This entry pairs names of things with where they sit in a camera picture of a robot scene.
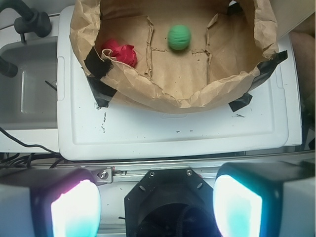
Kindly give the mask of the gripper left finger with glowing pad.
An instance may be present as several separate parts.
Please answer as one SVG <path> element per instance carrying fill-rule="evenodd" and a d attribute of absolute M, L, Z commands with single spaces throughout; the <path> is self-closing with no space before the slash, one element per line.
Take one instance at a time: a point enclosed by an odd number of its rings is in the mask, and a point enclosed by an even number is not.
<path fill-rule="evenodd" d="M 94 237 L 101 196 L 85 168 L 0 171 L 2 237 Z"/>

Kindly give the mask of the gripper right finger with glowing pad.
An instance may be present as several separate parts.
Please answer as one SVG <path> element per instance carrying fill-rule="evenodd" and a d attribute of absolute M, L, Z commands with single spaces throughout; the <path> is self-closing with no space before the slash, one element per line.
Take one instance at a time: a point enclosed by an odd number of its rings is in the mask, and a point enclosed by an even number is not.
<path fill-rule="evenodd" d="M 227 162 L 217 172 L 213 209 L 224 237 L 314 237 L 315 163 Z"/>

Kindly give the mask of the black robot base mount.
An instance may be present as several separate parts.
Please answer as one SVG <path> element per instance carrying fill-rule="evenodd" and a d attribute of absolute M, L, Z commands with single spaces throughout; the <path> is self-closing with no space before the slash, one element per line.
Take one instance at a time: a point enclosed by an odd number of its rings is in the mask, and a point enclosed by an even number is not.
<path fill-rule="evenodd" d="M 192 169 L 150 170 L 124 198 L 128 237 L 219 237 L 213 188 Z"/>

